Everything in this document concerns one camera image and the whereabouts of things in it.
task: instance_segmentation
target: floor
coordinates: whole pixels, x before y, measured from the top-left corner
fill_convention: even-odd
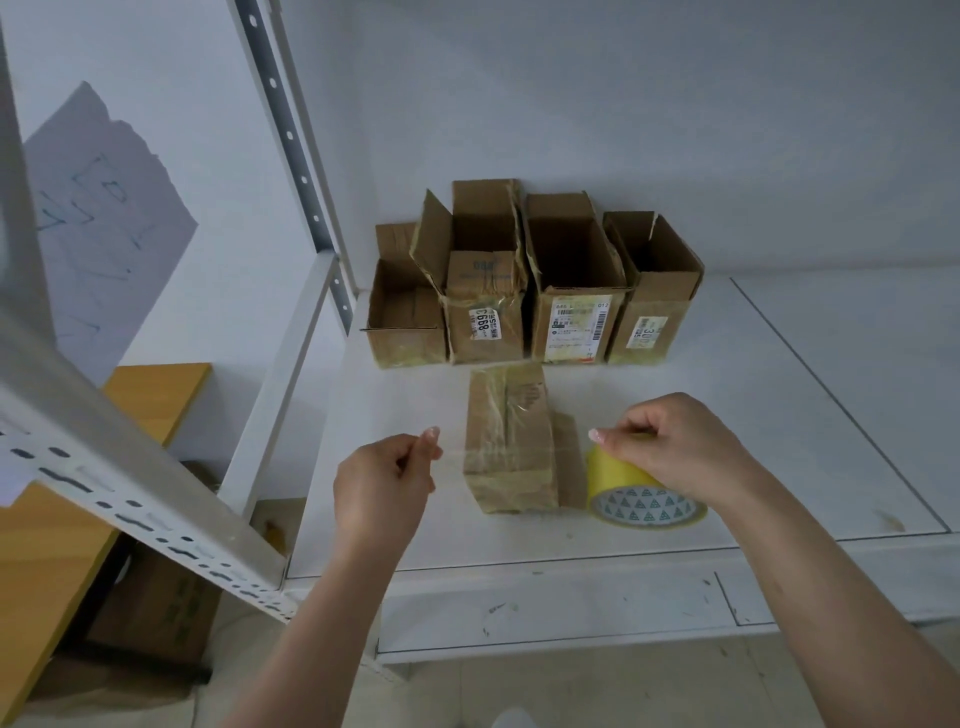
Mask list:
[[[225,595],[209,643],[213,679],[193,699],[139,713],[23,716],[14,726],[214,728],[281,629]],[[927,636],[960,667],[960,629]],[[780,635],[427,663],[397,687],[361,673],[344,725],[489,728],[514,705],[540,728],[823,725]]]

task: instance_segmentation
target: shipping label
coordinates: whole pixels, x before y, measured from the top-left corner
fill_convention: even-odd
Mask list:
[[[610,296],[554,299],[543,360],[593,361],[610,314],[610,300]]]
[[[634,332],[630,334],[627,349],[653,349],[668,318],[668,316],[640,316],[636,321]]]
[[[495,308],[472,308],[470,310],[470,338],[474,341],[502,339],[500,317]]]

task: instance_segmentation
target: forearm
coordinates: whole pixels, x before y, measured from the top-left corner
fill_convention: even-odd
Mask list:
[[[395,567],[395,561],[382,555],[335,551],[267,667],[225,726],[339,726]]]
[[[718,508],[830,726],[960,724],[960,679],[766,471]]]

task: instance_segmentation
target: tape roll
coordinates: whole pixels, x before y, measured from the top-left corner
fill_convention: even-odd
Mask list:
[[[703,503],[667,490],[646,471],[598,447],[587,453],[587,496],[593,516],[628,528],[690,525],[707,514]]]

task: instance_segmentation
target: person's left arm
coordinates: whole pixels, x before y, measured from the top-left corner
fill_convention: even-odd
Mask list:
[[[225,728],[341,724],[373,619],[434,489],[438,435],[389,437],[340,464],[333,556]]]

